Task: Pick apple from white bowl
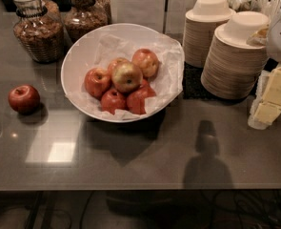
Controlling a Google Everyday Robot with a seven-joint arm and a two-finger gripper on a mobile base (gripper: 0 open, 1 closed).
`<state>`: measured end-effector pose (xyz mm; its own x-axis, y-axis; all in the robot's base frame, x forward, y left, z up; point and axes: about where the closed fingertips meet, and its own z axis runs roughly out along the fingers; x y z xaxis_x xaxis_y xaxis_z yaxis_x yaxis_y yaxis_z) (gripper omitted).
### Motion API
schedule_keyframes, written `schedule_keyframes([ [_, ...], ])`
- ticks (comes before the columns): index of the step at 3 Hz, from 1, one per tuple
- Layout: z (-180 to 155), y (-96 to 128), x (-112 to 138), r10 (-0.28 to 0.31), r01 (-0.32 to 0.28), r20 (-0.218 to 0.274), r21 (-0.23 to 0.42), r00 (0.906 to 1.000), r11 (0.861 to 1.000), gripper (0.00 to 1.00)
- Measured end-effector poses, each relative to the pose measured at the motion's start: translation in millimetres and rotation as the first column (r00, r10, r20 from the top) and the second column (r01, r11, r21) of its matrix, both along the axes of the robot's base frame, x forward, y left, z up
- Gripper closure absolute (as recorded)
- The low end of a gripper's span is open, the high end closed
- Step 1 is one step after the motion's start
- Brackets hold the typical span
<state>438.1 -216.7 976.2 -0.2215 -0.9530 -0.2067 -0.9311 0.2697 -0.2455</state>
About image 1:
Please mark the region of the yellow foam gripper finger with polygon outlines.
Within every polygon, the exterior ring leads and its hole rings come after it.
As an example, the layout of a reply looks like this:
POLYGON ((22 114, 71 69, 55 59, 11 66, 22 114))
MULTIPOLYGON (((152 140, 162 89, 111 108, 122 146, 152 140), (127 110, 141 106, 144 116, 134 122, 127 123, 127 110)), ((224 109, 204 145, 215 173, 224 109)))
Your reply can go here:
POLYGON ((248 124, 265 130, 281 115, 281 63, 271 72, 263 71, 258 79, 248 124))

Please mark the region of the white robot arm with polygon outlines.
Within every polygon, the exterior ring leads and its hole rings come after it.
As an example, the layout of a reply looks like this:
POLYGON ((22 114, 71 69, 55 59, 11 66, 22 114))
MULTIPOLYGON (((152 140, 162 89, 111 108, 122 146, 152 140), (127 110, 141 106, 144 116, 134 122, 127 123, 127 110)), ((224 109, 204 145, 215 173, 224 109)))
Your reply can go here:
POLYGON ((248 125, 257 130, 267 129, 281 115, 281 9, 271 20, 266 49, 277 66, 270 73, 263 71, 258 78, 248 119, 248 125))

